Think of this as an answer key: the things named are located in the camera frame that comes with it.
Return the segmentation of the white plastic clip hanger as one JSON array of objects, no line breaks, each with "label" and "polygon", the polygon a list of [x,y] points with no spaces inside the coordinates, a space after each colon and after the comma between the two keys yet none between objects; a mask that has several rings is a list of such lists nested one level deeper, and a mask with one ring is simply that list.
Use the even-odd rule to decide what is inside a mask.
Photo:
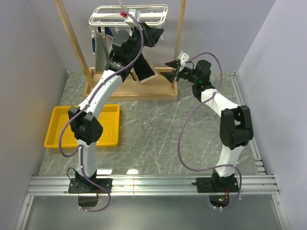
[{"label": "white plastic clip hanger", "polygon": [[135,27],[136,22],[146,23],[149,27],[161,28],[168,18],[168,6],[166,4],[152,5],[102,5],[91,14],[88,25],[92,34],[97,28],[105,34],[106,27]]}]

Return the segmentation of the black underwear beige waistband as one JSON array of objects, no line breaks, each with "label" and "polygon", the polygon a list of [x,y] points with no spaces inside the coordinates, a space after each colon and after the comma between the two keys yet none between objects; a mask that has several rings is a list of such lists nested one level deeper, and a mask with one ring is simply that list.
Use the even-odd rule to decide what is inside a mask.
[{"label": "black underwear beige waistband", "polygon": [[158,76],[158,71],[154,67],[151,60],[147,57],[146,53],[142,51],[142,54],[134,63],[134,66],[130,72],[132,79],[139,83],[145,83]]}]

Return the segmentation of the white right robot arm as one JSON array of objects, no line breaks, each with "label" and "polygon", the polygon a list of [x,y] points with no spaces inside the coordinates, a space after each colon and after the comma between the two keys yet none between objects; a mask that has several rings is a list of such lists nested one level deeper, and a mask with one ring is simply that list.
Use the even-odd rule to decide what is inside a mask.
[{"label": "white right robot arm", "polygon": [[212,178],[211,184],[214,190],[221,192],[228,186],[227,177],[235,173],[235,165],[242,150],[254,137],[250,109],[246,105],[238,105],[228,100],[212,85],[210,62],[200,60],[192,68],[184,67],[182,63],[179,60],[165,63],[174,70],[164,72],[162,76],[169,82],[183,79],[192,83],[194,97],[220,117],[219,135],[222,150],[218,167],[214,169],[218,176]]}]

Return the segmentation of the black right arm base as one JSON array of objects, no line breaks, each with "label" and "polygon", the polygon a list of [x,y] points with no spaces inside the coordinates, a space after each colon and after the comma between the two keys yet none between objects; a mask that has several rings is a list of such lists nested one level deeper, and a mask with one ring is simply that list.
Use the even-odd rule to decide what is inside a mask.
[{"label": "black right arm base", "polygon": [[211,178],[198,177],[191,183],[197,187],[198,193],[213,193],[209,201],[213,207],[225,208],[230,204],[230,193],[239,191],[239,183],[234,174],[228,177],[220,177],[213,173]]}]

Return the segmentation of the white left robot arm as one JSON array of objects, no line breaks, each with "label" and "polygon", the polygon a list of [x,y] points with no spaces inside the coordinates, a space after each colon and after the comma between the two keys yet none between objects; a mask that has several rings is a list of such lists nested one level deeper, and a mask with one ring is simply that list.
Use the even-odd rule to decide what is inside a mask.
[{"label": "white left robot arm", "polygon": [[140,27],[134,27],[129,32],[120,30],[116,33],[101,79],[81,104],[70,107],[68,111],[70,127],[78,144],[77,172],[83,177],[79,185],[87,193],[94,191],[97,186],[96,179],[92,177],[96,174],[97,141],[103,134],[103,127],[98,121],[103,107],[131,71],[134,71],[140,83],[158,76],[157,70],[142,49],[145,46],[154,47],[164,30],[150,27],[145,22],[139,25]]}]

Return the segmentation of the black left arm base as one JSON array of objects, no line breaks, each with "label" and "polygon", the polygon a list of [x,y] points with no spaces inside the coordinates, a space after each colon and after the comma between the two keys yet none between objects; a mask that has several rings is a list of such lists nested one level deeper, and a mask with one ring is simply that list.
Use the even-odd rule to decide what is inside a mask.
[{"label": "black left arm base", "polygon": [[89,177],[91,181],[89,182],[82,174],[69,167],[67,177],[70,181],[68,194],[78,195],[78,204],[81,208],[95,207],[101,194],[109,195],[111,193],[113,179],[97,178],[96,172]]}]

